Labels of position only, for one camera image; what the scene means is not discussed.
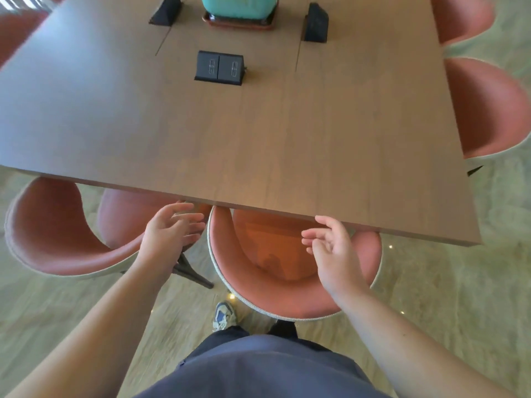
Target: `black triangular object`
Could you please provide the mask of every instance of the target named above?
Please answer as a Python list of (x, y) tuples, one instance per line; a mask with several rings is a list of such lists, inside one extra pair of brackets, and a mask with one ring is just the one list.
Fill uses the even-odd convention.
[(326, 43), (328, 38), (328, 14), (316, 2), (309, 3), (306, 17), (305, 42)]
[(153, 17), (149, 20), (149, 23), (152, 25), (172, 26), (181, 6), (181, 0), (163, 0)]

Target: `sneaker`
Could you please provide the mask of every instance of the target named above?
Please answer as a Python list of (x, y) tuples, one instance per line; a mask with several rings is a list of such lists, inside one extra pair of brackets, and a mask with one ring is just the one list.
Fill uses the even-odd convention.
[(228, 301), (222, 301), (216, 306), (212, 327), (214, 332), (227, 329), (237, 324), (236, 312)]

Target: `person's right arm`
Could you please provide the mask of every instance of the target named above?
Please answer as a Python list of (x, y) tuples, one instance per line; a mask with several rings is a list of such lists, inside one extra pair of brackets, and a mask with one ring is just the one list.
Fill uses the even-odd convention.
[(302, 232), (302, 243), (317, 262), (319, 278), (404, 398), (515, 397), (490, 381), (404, 316), (373, 295), (341, 222), (316, 216), (328, 228)]

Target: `gray shirt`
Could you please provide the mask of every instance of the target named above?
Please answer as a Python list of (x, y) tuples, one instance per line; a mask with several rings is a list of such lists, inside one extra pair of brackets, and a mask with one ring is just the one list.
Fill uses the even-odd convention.
[(138, 398), (388, 397), (346, 356), (273, 335), (227, 342), (189, 360)]

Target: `tabletop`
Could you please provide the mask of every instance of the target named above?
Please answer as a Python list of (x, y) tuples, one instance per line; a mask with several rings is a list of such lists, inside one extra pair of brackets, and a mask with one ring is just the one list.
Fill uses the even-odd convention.
[[(310, 1), (327, 43), (302, 42)], [(481, 243), (430, 0), (279, 0), (212, 28), (201, 0), (65, 0), (0, 70), (0, 164), (86, 184)], [(242, 86), (194, 81), (242, 54)]]

